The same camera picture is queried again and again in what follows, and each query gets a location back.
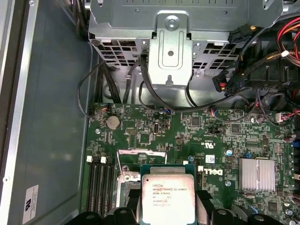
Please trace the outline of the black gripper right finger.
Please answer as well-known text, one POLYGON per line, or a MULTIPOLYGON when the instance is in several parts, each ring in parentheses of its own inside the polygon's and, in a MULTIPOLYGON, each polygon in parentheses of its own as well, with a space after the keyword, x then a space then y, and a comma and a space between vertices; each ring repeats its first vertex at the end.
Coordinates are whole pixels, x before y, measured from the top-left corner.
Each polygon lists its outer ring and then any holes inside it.
POLYGON ((250 214, 245 208, 232 205, 232 208, 215 208, 212 196, 201 190, 196 193, 196 214, 199 225, 272 225, 274 219, 264 214, 250 214))

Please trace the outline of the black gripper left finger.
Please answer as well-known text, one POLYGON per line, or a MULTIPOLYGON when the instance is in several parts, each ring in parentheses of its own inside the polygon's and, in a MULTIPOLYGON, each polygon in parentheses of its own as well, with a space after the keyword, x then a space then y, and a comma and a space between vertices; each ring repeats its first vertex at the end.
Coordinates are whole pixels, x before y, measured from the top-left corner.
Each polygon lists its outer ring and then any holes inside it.
POLYGON ((137 218, 141 190, 131 189, 126 207, 119 207, 106 217, 96 212, 84 212, 78 215, 79 225, 139 225, 137 218))

